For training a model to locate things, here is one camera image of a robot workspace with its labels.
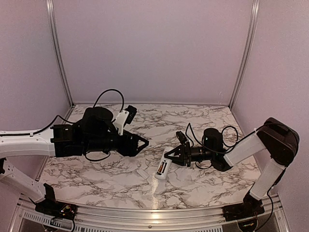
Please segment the wall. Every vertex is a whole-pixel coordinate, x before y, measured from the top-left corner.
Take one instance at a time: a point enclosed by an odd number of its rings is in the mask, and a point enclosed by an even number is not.
[[[2,0],[0,22],[0,130],[42,128],[69,109],[56,65],[46,2]],[[10,161],[34,177],[42,158]],[[19,194],[3,184],[0,189],[0,231],[5,232]]]
[[[75,102],[117,88],[127,102],[228,105],[249,28],[248,0],[56,0]],[[120,101],[106,94],[103,102]]]
[[[278,192],[292,232],[307,231],[309,177],[309,2],[263,0],[233,112],[245,133],[272,116],[296,130],[300,147]],[[256,157],[264,168],[269,157]]]

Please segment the white handheld object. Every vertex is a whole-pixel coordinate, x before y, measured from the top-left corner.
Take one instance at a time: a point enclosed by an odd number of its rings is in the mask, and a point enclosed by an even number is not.
[[[155,177],[158,180],[165,180],[166,177],[168,176],[169,167],[170,167],[170,164],[172,163],[172,160],[166,159],[164,157],[164,154],[171,151],[172,149],[174,149],[174,148],[171,147],[171,146],[168,146],[163,151],[162,158],[161,158],[160,163],[159,163],[159,167],[155,172]]]

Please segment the gray marble vein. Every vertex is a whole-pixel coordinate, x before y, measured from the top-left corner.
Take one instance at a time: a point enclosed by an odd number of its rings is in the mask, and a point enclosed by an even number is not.
[[[154,177],[166,146],[178,146],[176,131],[185,131],[191,122],[197,138],[205,128],[219,131],[228,125],[239,127],[228,107],[196,105],[136,104],[138,112],[125,129],[150,141],[136,157],[122,157],[116,152],[100,162],[82,157],[50,158],[41,181],[54,187],[59,200],[73,203],[145,209],[179,209],[213,206],[242,201],[246,192],[260,175],[253,157],[244,160],[227,172],[213,168],[198,169],[172,164],[168,177],[159,181]],[[89,105],[77,105],[70,121],[82,118]],[[114,115],[120,105],[105,105]],[[232,145],[235,132],[227,129],[225,141]],[[92,159],[104,153],[89,153]],[[201,166],[207,167],[209,161]]]

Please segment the metal corner post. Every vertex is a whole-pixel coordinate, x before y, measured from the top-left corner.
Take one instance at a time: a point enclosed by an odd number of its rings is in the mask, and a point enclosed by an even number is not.
[[[69,103],[69,106],[72,108],[74,106],[74,102],[73,102],[72,95],[70,92],[70,88],[69,88],[66,72],[64,69],[63,61],[62,61],[61,52],[60,52],[60,46],[59,46],[59,40],[58,40],[58,34],[57,34],[57,28],[56,28],[55,12],[54,12],[54,1],[46,0],[46,6],[47,6],[48,20],[49,20],[49,25],[51,29],[52,40],[53,40],[57,64],[59,67],[62,85],[64,88],[64,92],[66,94],[66,98]]]
[[[236,98],[237,98],[239,90],[240,90],[241,82],[243,80],[243,77],[244,77],[244,74],[245,74],[245,71],[246,71],[246,67],[247,67],[247,64],[248,64],[250,51],[251,51],[251,48],[252,48],[254,35],[255,35],[255,31],[256,31],[259,8],[260,8],[260,0],[253,0],[245,50],[243,52],[241,64],[240,64],[240,67],[239,67],[239,72],[238,72],[236,83],[235,83],[235,86],[234,86],[234,90],[233,90],[233,93],[232,93],[232,96],[231,96],[231,99],[230,99],[230,103],[228,105],[230,109],[233,108],[233,106],[236,102]]]

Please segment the marble surface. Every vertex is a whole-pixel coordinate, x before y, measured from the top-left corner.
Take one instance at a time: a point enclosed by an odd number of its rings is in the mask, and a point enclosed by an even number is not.
[[[166,180],[157,180],[154,173],[166,146],[178,146],[176,131],[185,131],[191,122],[197,138],[205,128],[219,131],[227,125],[238,130],[228,107],[196,105],[136,104],[138,112],[125,129],[137,133],[150,144],[136,157],[122,157],[116,152],[100,162],[82,157],[49,158],[41,181],[54,187],[59,200],[73,203],[144,209],[176,209],[221,205],[242,201],[260,175],[253,157],[227,172],[214,168],[198,169],[172,164]],[[82,118],[88,105],[77,105],[70,121]],[[120,105],[107,105],[114,115]],[[235,133],[226,130],[225,141],[233,144]],[[92,159],[105,154],[89,153]],[[207,167],[209,161],[201,166]]]

